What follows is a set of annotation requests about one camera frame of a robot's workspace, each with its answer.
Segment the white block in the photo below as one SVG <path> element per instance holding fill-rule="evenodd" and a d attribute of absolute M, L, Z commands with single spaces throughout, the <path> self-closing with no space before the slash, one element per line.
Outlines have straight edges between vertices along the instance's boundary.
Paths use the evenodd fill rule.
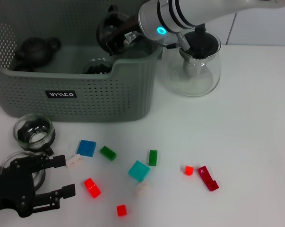
<path fill-rule="evenodd" d="M 66 166 L 68 168 L 75 167 L 78 165 L 79 162 L 81 162 L 81 160 L 82 160 L 82 157 L 80 156 L 80 154 L 76 154 L 74 157 L 66 161 Z"/>
<path fill-rule="evenodd" d="M 142 194 L 144 194 L 149 189 L 149 187 L 150 187 L 150 184 L 146 181 L 143 181 L 136 186 L 135 194 L 137 196 L 141 196 Z"/>

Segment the white tabletop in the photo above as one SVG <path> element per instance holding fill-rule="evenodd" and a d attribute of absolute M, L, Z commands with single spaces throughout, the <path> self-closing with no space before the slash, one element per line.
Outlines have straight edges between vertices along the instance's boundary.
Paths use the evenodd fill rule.
<path fill-rule="evenodd" d="M 54 122 L 56 155 L 70 158 L 80 140 L 97 146 L 73 169 L 48 169 L 38 193 L 75 183 L 76 196 L 28 218 L 1 210 L 0 227 L 285 227 L 285 47 L 223 46 L 220 57 L 220 83 L 204 97 L 169 91 L 160 61 L 142 120 Z M 21 150 L 12 136 L 16 121 L 0 108 L 0 163 Z M 113 162 L 99 153 L 103 145 L 116 151 Z M 136 160 L 146 163 L 150 149 L 158 150 L 151 188 L 136 197 L 138 182 L 128 171 Z M 209 192 L 197 172 L 181 172 L 183 165 L 206 165 L 220 188 Z M 89 177 L 101 190 L 96 199 L 82 185 Z M 121 204 L 124 218 L 116 214 Z"/>

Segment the gray plastic basket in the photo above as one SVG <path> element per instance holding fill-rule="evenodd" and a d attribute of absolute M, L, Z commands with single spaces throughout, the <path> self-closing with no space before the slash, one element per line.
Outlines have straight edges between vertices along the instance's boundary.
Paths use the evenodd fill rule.
<path fill-rule="evenodd" d="M 0 0 L 0 105 L 9 115 L 118 122 L 148 113 L 162 49 L 145 42 L 139 50 L 110 57 L 98 47 L 95 31 L 112 4 L 133 15 L 143 1 Z M 16 64 L 14 51 L 32 36 L 57 37 L 62 48 L 38 72 L 9 70 Z M 99 57 L 113 63 L 110 73 L 81 74 L 90 59 Z"/>

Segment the basket label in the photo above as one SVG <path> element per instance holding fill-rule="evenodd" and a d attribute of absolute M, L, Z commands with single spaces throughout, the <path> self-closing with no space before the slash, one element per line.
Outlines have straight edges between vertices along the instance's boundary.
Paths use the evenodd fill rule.
<path fill-rule="evenodd" d="M 77 98 L 75 91 L 45 91 L 48 98 Z"/>

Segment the glass teapot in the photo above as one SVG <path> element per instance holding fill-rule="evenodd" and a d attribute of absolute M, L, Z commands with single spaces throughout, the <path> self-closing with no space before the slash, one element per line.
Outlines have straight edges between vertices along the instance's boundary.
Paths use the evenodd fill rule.
<path fill-rule="evenodd" d="M 204 25 L 185 34 L 190 49 L 179 48 L 180 56 L 169 62 L 168 85 L 176 92 L 191 97 L 203 96 L 213 91 L 220 80 L 218 37 L 205 31 Z"/>

